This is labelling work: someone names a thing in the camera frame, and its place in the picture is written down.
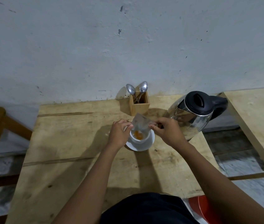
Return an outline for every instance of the white saucer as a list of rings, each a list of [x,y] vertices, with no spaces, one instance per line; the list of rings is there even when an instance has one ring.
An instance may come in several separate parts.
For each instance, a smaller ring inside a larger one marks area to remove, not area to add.
[[[132,149],[134,151],[141,152],[141,151],[148,150],[153,145],[154,141],[155,141],[155,133],[154,133],[153,130],[151,130],[150,137],[144,143],[142,143],[142,144],[136,144],[136,143],[132,142],[131,138],[129,137],[126,145],[130,149]]]

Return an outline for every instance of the tiled floor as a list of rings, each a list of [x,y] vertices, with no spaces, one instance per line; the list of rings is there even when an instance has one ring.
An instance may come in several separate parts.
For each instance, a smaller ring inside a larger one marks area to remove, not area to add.
[[[205,138],[226,176],[264,172],[264,162],[240,130],[204,133]],[[0,175],[20,172],[24,155],[0,157]],[[264,178],[240,180],[234,183],[264,207]],[[15,186],[0,187],[0,215],[7,214]]]

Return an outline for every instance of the person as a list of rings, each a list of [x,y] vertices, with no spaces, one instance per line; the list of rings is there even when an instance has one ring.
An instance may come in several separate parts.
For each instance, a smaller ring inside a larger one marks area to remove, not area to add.
[[[187,142],[176,120],[162,117],[156,122],[164,128],[149,127],[185,159],[223,223],[264,223],[264,208]],[[128,196],[102,213],[112,161],[132,127],[127,120],[113,122],[105,148],[53,224],[198,223],[179,197],[149,192]]]

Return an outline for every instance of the red stool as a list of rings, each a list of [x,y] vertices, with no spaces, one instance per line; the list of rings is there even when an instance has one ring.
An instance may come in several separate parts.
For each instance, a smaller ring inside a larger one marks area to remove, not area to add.
[[[208,224],[222,224],[221,219],[214,211],[205,195],[189,198],[189,204],[192,210],[200,217],[204,218]]]

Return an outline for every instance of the black shirt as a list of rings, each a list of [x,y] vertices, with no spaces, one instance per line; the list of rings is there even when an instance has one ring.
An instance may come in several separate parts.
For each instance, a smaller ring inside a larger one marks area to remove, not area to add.
[[[199,224],[181,198],[159,193],[141,193],[123,199],[102,214],[100,223]]]

